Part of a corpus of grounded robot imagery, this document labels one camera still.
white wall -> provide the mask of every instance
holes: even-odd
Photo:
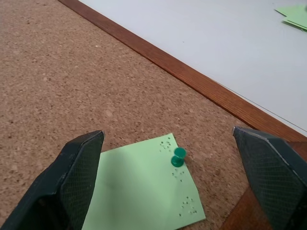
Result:
[[[307,136],[307,33],[274,11],[306,1],[82,2]]]

green paper stack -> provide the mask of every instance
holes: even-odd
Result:
[[[175,230],[205,219],[172,134],[102,152],[83,230]]]
[[[290,6],[280,7],[275,9],[277,12],[283,14],[286,23],[298,26],[307,31],[307,6]]]

thumbtack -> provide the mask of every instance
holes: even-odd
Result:
[[[174,156],[172,157],[171,163],[175,167],[180,167],[184,163],[184,158],[186,157],[187,152],[184,148],[176,148],[174,151]]]

cork surface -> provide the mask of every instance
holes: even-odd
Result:
[[[245,126],[56,0],[0,7],[0,225],[64,144],[103,129],[103,150],[174,133],[218,229],[247,188],[231,136]]]

push pin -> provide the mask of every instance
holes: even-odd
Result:
[[[184,163],[184,158],[186,157],[187,152],[184,148],[176,148],[174,151],[174,156],[172,157],[172,165],[175,167],[181,167]]]

